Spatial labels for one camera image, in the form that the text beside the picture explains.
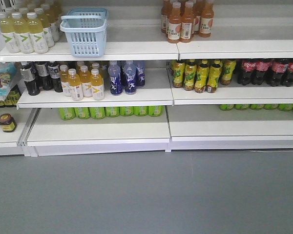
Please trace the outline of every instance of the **bottle cap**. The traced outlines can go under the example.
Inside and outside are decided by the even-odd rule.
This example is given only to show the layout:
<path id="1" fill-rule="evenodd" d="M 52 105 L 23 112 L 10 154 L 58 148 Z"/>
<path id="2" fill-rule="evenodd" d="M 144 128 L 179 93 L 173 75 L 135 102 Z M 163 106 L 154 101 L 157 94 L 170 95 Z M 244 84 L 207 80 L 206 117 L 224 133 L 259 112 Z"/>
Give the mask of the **bottle cap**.
<path id="1" fill-rule="evenodd" d="M 76 69 L 74 69 L 74 68 L 69 69 L 68 70 L 68 74 L 70 74 L 70 75 L 76 75 Z"/>
<path id="2" fill-rule="evenodd" d="M 91 74 L 98 75 L 99 74 L 99 70 L 96 69 L 96 68 L 94 68 L 94 69 L 91 70 Z"/>

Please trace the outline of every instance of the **shelf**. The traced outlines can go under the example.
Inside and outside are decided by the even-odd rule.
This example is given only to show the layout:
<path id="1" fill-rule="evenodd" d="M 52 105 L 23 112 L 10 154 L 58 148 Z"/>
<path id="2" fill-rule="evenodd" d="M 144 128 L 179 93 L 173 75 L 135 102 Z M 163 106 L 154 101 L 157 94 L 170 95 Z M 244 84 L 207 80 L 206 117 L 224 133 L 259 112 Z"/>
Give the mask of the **shelf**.
<path id="1" fill-rule="evenodd" d="M 54 90 L 41 90 L 36 96 L 30 96 L 25 90 L 19 102 L 19 108 L 49 108 L 49 107 L 97 107 L 97 106 L 149 106 L 172 105 L 172 94 L 167 71 L 162 69 L 146 69 L 146 84 L 138 88 L 134 95 L 125 91 L 119 96 L 110 93 L 109 85 L 105 83 L 105 98 L 95 101 L 93 97 L 84 97 L 81 101 L 73 101 L 63 93 Z"/>
<path id="2" fill-rule="evenodd" d="M 41 109 L 27 139 L 37 154 L 65 155 L 166 150 L 170 139 L 166 112 L 160 117 L 61 120 L 56 108 Z"/>
<path id="3" fill-rule="evenodd" d="M 293 148 L 293 112 L 168 107 L 171 149 Z"/>
<path id="4" fill-rule="evenodd" d="M 220 84 L 213 94 L 199 94 L 194 90 L 186 91 L 172 86 L 174 105 L 293 103 L 293 86 L 271 87 L 266 83 L 243 86 L 236 80 L 236 77 L 233 77 L 230 85 Z"/>

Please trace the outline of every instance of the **bottle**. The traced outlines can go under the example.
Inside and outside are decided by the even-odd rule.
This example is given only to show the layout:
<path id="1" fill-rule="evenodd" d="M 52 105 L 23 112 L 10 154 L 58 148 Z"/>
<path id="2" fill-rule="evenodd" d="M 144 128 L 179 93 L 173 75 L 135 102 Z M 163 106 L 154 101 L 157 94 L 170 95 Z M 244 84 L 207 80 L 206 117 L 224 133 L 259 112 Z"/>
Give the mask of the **bottle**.
<path id="1" fill-rule="evenodd" d="M 81 66 L 79 77 L 80 81 L 82 82 L 84 97 L 87 98 L 92 96 L 90 76 L 91 73 L 88 71 L 88 67 L 85 65 Z"/>
<path id="2" fill-rule="evenodd" d="M 82 100 L 84 97 L 82 83 L 74 68 L 68 70 L 68 84 L 73 101 Z"/>
<path id="3" fill-rule="evenodd" d="M 206 0 L 202 16 L 199 36 L 203 38 L 210 37 L 211 27 L 213 25 L 214 11 L 213 11 L 214 0 Z"/>
<path id="4" fill-rule="evenodd" d="M 41 8 L 44 10 L 44 13 L 47 15 L 49 19 L 53 40 L 57 42 L 60 39 L 60 33 L 56 25 L 55 14 L 50 9 L 50 5 L 48 3 L 41 4 Z"/>
<path id="5" fill-rule="evenodd" d="M 98 69 L 91 70 L 91 89 L 92 96 L 95 100 L 102 100 L 104 98 L 103 80 L 99 74 Z"/>
<path id="6" fill-rule="evenodd" d="M 203 59 L 202 63 L 197 67 L 196 71 L 196 82 L 194 89 L 197 93 L 202 93 L 206 89 L 206 81 L 209 76 L 209 65 L 208 60 Z"/>
<path id="7" fill-rule="evenodd" d="M 196 75 L 196 63 L 195 59 L 190 59 L 189 62 L 186 63 L 185 67 L 185 80 L 184 80 L 184 89 L 192 90 L 194 88 L 194 79 Z"/>
<path id="8" fill-rule="evenodd" d="M 207 81 L 207 92 L 215 93 L 218 87 L 218 80 L 221 75 L 220 60 L 215 59 L 214 64 L 209 70 L 209 79 Z"/>
<path id="9" fill-rule="evenodd" d="M 61 86 L 61 78 L 60 78 L 60 66 L 56 61 L 50 61 L 48 63 L 48 68 L 50 72 L 50 76 L 52 78 L 54 91 L 57 93 L 63 92 Z"/>
<path id="10" fill-rule="evenodd" d="M 28 94 L 35 96 L 40 93 L 37 78 L 28 62 L 21 62 L 21 76 L 24 79 Z"/>
<path id="11" fill-rule="evenodd" d="M 282 76 L 282 85 L 290 87 L 293 85 L 293 58 L 290 59 L 288 69 Z"/>
<path id="12" fill-rule="evenodd" d="M 29 37 L 29 29 L 26 20 L 21 17 L 20 12 L 12 13 L 13 27 L 15 29 L 15 38 L 20 50 L 24 54 L 34 52 L 34 47 Z"/>
<path id="13" fill-rule="evenodd" d="M 180 17 L 180 2 L 175 1 L 172 4 L 171 15 L 168 23 L 168 42 L 178 43 L 180 40 L 181 17 Z"/>
<path id="14" fill-rule="evenodd" d="M 238 76 L 238 83 L 247 85 L 251 82 L 251 75 L 256 68 L 256 60 L 253 58 L 244 59 L 242 61 L 242 72 Z"/>
<path id="15" fill-rule="evenodd" d="M 45 40 L 47 42 L 48 47 L 50 48 L 54 46 L 54 40 L 52 37 L 48 16 L 44 13 L 42 8 L 35 8 L 35 12 L 42 23 Z"/>
<path id="16" fill-rule="evenodd" d="M 0 30 L 5 41 L 5 47 L 10 53 L 17 53 L 20 51 L 18 43 L 15 38 L 15 31 L 13 21 L 7 17 L 5 12 L 0 12 Z"/>
<path id="17" fill-rule="evenodd" d="M 188 43 L 191 41 L 192 27 L 194 22 L 193 2 L 186 2 L 185 13 L 181 18 L 181 22 L 180 41 L 183 43 Z"/>
<path id="18" fill-rule="evenodd" d="M 136 86 L 143 87 L 146 84 L 145 62 L 142 60 L 137 60 L 134 64 L 136 66 Z"/>
<path id="19" fill-rule="evenodd" d="M 264 82 L 264 75 L 270 65 L 270 58 L 262 58 L 257 61 L 256 69 L 251 74 L 252 84 L 261 85 Z"/>
<path id="20" fill-rule="evenodd" d="M 272 64 L 272 76 L 270 78 L 270 85 L 272 87 L 278 86 L 281 84 L 282 75 L 285 73 L 288 67 L 287 58 L 276 58 Z"/>
<path id="21" fill-rule="evenodd" d="M 110 61 L 108 73 L 110 77 L 110 91 L 112 95 L 120 95 L 123 92 L 121 83 L 121 69 L 117 65 L 117 61 Z"/>
<path id="22" fill-rule="evenodd" d="M 66 64 L 60 66 L 60 78 L 64 95 L 66 97 L 72 96 L 69 90 L 68 66 Z"/>
<path id="23" fill-rule="evenodd" d="M 53 83 L 47 67 L 47 62 L 36 62 L 36 68 L 38 70 L 39 76 L 42 79 L 42 88 L 44 90 L 53 89 Z"/>
<path id="24" fill-rule="evenodd" d="M 136 93 L 136 67 L 133 65 L 132 60 L 127 60 L 124 67 L 124 73 L 127 80 L 127 86 L 125 87 L 125 92 L 127 94 Z"/>
<path id="25" fill-rule="evenodd" d="M 37 14 L 35 12 L 27 13 L 27 18 L 30 38 L 35 52 L 38 54 L 44 54 L 48 52 L 49 47 L 45 39 L 42 23 L 37 18 Z"/>

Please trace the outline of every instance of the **drink bottle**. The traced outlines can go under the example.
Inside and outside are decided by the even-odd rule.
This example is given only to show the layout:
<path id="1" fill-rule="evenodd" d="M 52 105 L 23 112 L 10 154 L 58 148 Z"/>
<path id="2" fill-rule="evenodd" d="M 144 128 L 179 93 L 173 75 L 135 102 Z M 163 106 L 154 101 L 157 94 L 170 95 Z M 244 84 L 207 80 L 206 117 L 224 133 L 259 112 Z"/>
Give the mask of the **drink bottle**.
<path id="1" fill-rule="evenodd" d="M 82 83 L 74 68 L 68 70 L 68 83 L 73 101 L 82 100 L 84 97 Z"/>
<path id="2" fill-rule="evenodd" d="M 5 41 L 5 47 L 10 53 L 20 51 L 15 38 L 13 20 L 7 17 L 5 12 L 0 12 L 0 30 Z"/>
<path id="3" fill-rule="evenodd" d="M 60 78 L 60 66 L 58 62 L 50 61 L 48 63 L 48 68 L 49 68 L 50 76 L 52 79 L 54 91 L 57 93 L 63 92 L 63 89 L 61 86 L 61 78 Z"/>
<path id="4" fill-rule="evenodd" d="M 60 78 L 64 95 L 67 97 L 72 96 L 69 90 L 68 83 L 68 66 L 65 64 L 60 66 Z"/>
<path id="5" fill-rule="evenodd" d="M 288 69 L 282 76 L 282 85 L 290 87 L 293 85 L 293 58 L 290 59 Z"/>
<path id="6" fill-rule="evenodd" d="M 91 70 L 91 89 L 92 96 L 95 100 L 102 100 L 104 98 L 103 80 L 99 74 L 98 69 Z"/>
<path id="7" fill-rule="evenodd" d="M 117 65 L 117 61 L 110 61 L 108 73 L 110 77 L 110 91 L 112 95 L 119 95 L 123 92 L 121 83 L 121 69 Z"/>
<path id="8" fill-rule="evenodd" d="M 21 76 L 24 79 L 29 95 L 35 96 L 40 93 L 36 75 L 28 62 L 21 62 Z"/>
<path id="9" fill-rule="evenodd" d="M 45 40 L 47 42 L 48 47 L 50 48 L 54 46 L 54 40 L 52 37 L 48 16 L 44 13 L 42 8 L 35 8 L 35 12 L 42 23 Z"/>
<path id="10" fill-rule="evenodd" d="M 87 98 L 92 96 L 90 76 L 91 73 L 88 71 L 88 67 L 85 65 L 81 66 L 79 77 L 82 82 L 84 97 Z"/>
<path id="11" fill-rule="evenodd" d="M 41 21 L 37 18 L 37 14 L 35 12 L 27 13 L 27 18 L 30 38 L 35 52 L 38 54 L 46 53 L 49 50 L 49 47 L 45 39 Z"/>
<path id="12" fill-rule="evenodd" d="M 15 29 L 15 38 L 20 50 L 24 54 L 34 52 L 34 47 L 29 36 L 29 29 L 26 20 L 22 18 L 20 12 L 12 13 L 12 18 L 13 27 Z"/>

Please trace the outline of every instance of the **blue plastic basket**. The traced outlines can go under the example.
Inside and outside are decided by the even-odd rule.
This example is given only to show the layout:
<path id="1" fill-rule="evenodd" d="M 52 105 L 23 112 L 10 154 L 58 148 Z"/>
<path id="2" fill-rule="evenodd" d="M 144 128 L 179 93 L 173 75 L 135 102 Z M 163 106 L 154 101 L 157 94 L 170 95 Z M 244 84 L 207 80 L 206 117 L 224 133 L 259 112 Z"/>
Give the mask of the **blue plastic basket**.
<path id="1" fill-rule="evenodd" d="M 107 10 L 104 8 L 74 8 L 61 17 L 61 31 L 65 32 L 75 57 L 100 57 L 106 44 Z"/>

